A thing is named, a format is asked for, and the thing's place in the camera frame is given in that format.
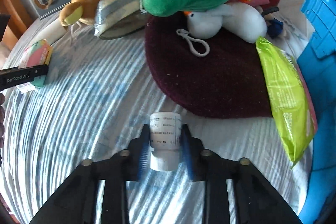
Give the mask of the person left hand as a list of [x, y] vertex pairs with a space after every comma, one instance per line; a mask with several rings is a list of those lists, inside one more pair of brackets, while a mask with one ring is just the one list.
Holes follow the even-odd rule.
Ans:
[[3, 124], [5, 120], [5, 109], [3, 108], [3, 104], [5, 102], [5, 96], [0, 93], [0, 148], [3, 148], [4, 139], [3, 135], [5, 133], [5, 126]]

